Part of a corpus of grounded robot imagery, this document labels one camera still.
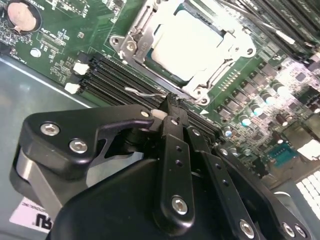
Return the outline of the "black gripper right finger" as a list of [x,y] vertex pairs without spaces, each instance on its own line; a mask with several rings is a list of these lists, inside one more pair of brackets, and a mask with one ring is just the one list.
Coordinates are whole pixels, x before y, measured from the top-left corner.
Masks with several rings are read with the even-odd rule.
[[310,240],[308,228],[228,150],[210,148],[189,123],[185,101],[174,101],[174,115],[185,130],[191,155],[213,191],[228,240]]

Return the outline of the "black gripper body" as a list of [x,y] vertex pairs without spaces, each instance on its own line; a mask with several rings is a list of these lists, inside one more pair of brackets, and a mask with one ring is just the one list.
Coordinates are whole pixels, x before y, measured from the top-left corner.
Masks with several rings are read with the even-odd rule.
[[[167,172],[168,188],[192,184],[195,208],[193,226],[182,240],[231,240],[213,195],[204,181]],[[153,210],[159,198],[161,164],[138,161],[73,197],[60,210],[50,231],[51,240],[170,240],[155,223]]]

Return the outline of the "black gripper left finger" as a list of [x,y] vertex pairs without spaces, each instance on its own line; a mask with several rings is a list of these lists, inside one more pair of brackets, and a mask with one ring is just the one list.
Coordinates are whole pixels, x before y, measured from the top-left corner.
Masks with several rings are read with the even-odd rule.
[[22,124],[13,187],[42,205],[53,224],[69,200],[138,161],[160,163],[156,225],[172,237],[194,224],[193,186],[169,189],[167,171],[191,174],[184,127],[167,97],[155,114],[137,104],[34,113]]

